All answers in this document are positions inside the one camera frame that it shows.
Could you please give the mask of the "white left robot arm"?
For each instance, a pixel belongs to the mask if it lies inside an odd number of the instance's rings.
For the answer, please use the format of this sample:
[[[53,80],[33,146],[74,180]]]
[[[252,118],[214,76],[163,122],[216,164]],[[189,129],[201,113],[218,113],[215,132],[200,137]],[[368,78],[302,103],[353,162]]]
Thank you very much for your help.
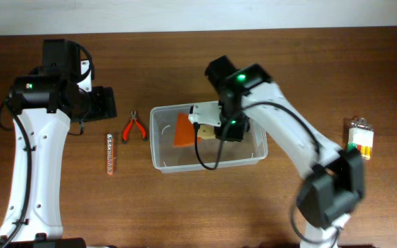
[[[40,66],[17,77],[2,105],[14,123],[15,156],[0,247],[60,245],[61,167],[73,123],[117,116],[111,87],[92,86],[91,54],[75,41],[46,39]]]

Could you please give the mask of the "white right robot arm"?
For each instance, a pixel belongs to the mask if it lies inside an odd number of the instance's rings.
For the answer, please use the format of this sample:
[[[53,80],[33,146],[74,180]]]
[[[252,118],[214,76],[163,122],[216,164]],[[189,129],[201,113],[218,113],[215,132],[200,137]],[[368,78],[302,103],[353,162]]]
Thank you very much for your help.
[[[284,97],[257,63],[236,68],[221,56],[205,76],[219,95],[216,137],[241,141],[247,121],[257,122],[287,154],[300,177],[289,211],[300,247],[337,247],[345,224],[365,197],[364,160],[358,149],[343,149],[316,130]]]

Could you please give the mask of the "clear plastic container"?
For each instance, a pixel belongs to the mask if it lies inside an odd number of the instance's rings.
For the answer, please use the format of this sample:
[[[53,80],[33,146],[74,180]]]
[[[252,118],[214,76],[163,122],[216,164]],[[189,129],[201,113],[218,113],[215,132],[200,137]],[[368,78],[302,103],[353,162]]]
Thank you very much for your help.
[[[191,103],[155,107],[150,112],[150,147],[153,166],[166,173],[202,170],[194,144],[186,147],[174,145],[179,114],[190,113]],[[250,129],[241,142],[226,141],[218,168],[255,165],[268,155],[266,131],[250,121]]]

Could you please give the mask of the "orange scraper with wooden handle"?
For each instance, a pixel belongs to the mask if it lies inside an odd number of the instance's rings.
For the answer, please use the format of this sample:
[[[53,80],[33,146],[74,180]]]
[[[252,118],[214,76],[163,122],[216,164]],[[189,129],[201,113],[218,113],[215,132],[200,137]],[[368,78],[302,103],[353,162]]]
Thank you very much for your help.
[[[214,127],[210,125],[200,125],[197,132],[197,142],[216,139]],[[188,115],[179,113],[177,115],[176,129],[174,133],[174,147],[190,147],[194,145],[195,131],[194,126],[190,123]]]

